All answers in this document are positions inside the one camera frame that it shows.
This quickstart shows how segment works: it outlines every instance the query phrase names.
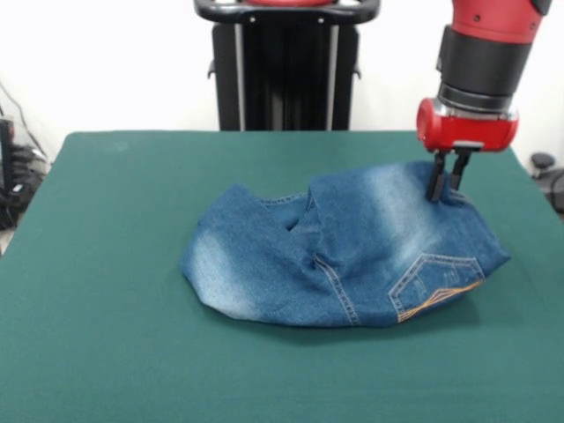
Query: cable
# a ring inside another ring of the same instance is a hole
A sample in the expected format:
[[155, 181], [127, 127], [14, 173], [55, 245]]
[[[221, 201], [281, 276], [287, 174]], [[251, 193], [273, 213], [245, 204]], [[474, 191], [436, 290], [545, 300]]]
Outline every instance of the cable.
[[24, 116], [24, 110], [23, 108], [19, 105], [19, 103], [11, 96], [10, 92], [8, 90], [6, 90], [6, 87], [4, 86], [4, 84], [2, 84], [2, 81], [0, 81], [0, 89], [2, 89], [2, 91], [4, 92], [4, 94], [6, 94], [6, 97], [8, 97], [8, 100], [10, 100], [14, 106], [16, 106], [16, 108], [18, 108], [19, 111], [19, 118], [21, 120], [21, 124], [24, 127], [24, 129], [27, 132], [27, 135], [29, 135], [29, 137], [32, 139], [33, 143], [35, 144], [35, 146], [39, 149], [39, 151], [47, 157], [47, 154], [45, 153], [45, 151], [43, 150], [43, 148], [41, 147], [41, 145], [39, 144], [39, 141], [37, 141], [37, 139], [33, 136], [33, 134], [31, 133], [31, 131], [29, 130], [29, 128], [27, 127], [27, 122], [26, 122], [26, 117]]

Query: black object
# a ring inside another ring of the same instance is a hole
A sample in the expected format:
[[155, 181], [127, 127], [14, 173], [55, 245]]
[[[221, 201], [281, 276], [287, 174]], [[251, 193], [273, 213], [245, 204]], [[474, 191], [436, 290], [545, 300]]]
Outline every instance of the black object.
[[549, 167], [554, 166], [556, 160], [550, 154], [546, 154], [544, 152], [537, 152], [531, 156], [531, 161], [533, 166], [539, 170], [544, 171], [547, 170]]
[[196, 12], [204, 19], [223, 24], [358, 25], [374, 19], [380, 12], [380, 0], [360, 0], [355, 5], [333, 3], [316, 7], [258, 6], [243, 3], [217, 3], [195, 0]]
[[0, 230], [18, 225], [19, 215], [31, 203], [45, 174], [38, 163], [46, 164], [42, 153], [28, 145], [15, 145], [14, 124], [0, 118], [2, 186], [0, 187]]
[[348, 130], [359, 35], [379, 0], [272, 7], [195, 0], [212, 30], [221, 130]]
[[434, 167], [433, 173], [431, 173], [431, 178], [429, 180], [429, 185], [427, 187], [427, 200], [436, 203], [441, 198], [442, 187], [446, 180], [444, 174], [445, 166], [445, 152], [438, 152], [434, 156]]
[[553, 0], [531, 0], [535, 9], [537, 9], [538, 13], [543, 16], [548, 14], [548, 10], [550, 9], [550, 5]]
[[558, 213], [564, 213], [564, 167], [552, 169], [556, 160], [553, 156], [538, 152], [531, 156], [536, 173], [533, 179]]
[[462, 148], [457, 150], [456, 153], [458, 154], [458, 158], [456, 159], [452, 175], [450, 176], [450, 186], [452, 189], [458, 190], [458, 188], [460, 188], [460, 181], [462, 181], [464, 169], [470, 162], [472, 151], [470, 149]]
[[[464, 170], [468, 163], [470, 163], [470, 156], [473, 152], [479, 149], [472, 147], [460, 147], [455, 149], [455, 153], [458, 155], [455, 165], [452, 169], [450, 175], [450, 187], [454, 190], [460, 188], [460, 182], [462, 181], [462, 176]], [[431, 173], [431, 178], [429, 179], [429, 184], [427, 185], [427, 200], [436, 203], [441, 199], [442, 188], [446, 181], [447, 175], [444, 173], [444, 168], [446, 165], [446, 155], [447, 152], [438, 151], [434, 156], [434, 167]]]
[[437, 65], [442, 73], [439, 98], [452, 107], [470, 111], [506, 111], [531, 47], [481, 40], [446, 26]]

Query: denim fabric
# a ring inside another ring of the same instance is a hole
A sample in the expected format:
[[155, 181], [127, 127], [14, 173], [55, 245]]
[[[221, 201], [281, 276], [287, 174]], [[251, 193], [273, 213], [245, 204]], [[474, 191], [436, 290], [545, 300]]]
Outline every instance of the denim fabric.
[[384, 327], [452, 302], [509, 259], [471, 202], [432, 164], [316, 177], [265, 200], [234, 185], [199, 220], [182, 257], [203, 304], [233, 319]]

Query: crumpled denim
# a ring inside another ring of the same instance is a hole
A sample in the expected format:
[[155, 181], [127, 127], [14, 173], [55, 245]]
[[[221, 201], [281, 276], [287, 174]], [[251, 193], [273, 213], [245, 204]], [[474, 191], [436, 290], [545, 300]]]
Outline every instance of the crumpled denim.
[[236, 184], [198, 221], [181, 260], [199, 300], [233, 319], [387, 327], [442, 307], [509, 260], [471, 201], [432, 164], [314, 178], [266, 200]]

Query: table surface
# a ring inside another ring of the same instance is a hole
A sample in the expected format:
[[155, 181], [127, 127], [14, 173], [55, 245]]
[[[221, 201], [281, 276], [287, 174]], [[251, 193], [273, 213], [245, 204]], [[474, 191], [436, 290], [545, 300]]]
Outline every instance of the table surface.
[[512, 152], [462, 185], [511, 261], [397, 327], [236, 322], [179, 271], [235, 182], [280, 197], [420, 159], [411, 132], [70, 136], [0, 261], [0, 421], [561, 421], [564, 227]]

